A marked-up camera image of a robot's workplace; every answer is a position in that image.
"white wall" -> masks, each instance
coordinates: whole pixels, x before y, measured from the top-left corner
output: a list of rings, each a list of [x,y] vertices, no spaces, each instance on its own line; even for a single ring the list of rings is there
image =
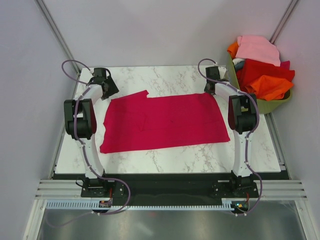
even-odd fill
[[[275,43],[295,70],[292,100],[274,112],[293,177],[301,179],[320,226],[320,1],[299,3]]]
[[[77,60],[91,66],[225,60],[241,34],[270,38],[290,0],[44,0]]]
[[[60,70],[65,56],[33,0],[2,1],[0,32],[0,239],[19,240],[74,83]]]

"marble tabletop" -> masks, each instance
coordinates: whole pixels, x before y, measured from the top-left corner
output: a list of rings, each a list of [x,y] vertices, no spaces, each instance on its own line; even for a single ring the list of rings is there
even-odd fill
[[[120,92],[110,99],[143,90],[148,97],[203,93],[206,81],[196,66],[110,67],[112,78]],[[80,80],[88,82],[91,74],[83,69]],[[85,89],[79,84],[75,96]],[[230,137],[229,142],[171,147],[155,150],[100,153],[105,127],[103,125],[110,100],[98,100],[94,105],[97,120],[95,142],[98,156],[106,173],[225,173],[234,163],[235,141],[228,126],[228,104],[214,96],[221,110]],[[252,141],[251,166],[257,172],[280,172],[280,166],[264,115]],[[82,174],[85,172],[80,150],[71,136],[64,134],[58,156],[56,174]]]

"gray floor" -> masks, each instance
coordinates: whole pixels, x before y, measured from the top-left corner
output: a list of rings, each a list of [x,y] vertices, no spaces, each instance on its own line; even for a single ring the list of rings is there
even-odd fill
[[[46,210],[54,225],[83,210]],[[294,202],[261,202],[248,216],[218,211],[127,210],[110,216],[89,214],[61,228],[43,221],[43,240],[304,240]]]

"green basket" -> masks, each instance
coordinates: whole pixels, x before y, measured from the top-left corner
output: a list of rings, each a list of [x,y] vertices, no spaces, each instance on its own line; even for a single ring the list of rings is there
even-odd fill
[[[231,56],[228,54],[228,60],[226,64],[227,74],[228,74],[228,80],[231,83],[232,86],[236,87],[237,89],[240,89],[236,70],[234,67],[234,63],[232,62]],[[281,104],[288,102],[292,97],[292,91],[289,89],[285,94],[283,99],[280,100],[271,100],[266,101],[263,99],[257,99],[258,109],[260,114],[269,114],[273,110],[275,110],[277,107],[279,107]]]

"pink cloth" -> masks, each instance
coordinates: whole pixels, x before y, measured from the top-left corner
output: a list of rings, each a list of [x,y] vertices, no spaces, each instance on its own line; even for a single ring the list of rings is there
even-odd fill
[[[287,70],[290,70],[290,61],[282,61],[280,63],[280,67],[284,68],[284,69],[287,69]]]
[[[264,36],[244,35],[238,36],[239,45],[235,57],[252,59],[259,62],[280,66],[279,51]]]
[[[228,142],[218,104],[208,93],[147,97],[142,91],[113,99],[100,152],[118,153]]]

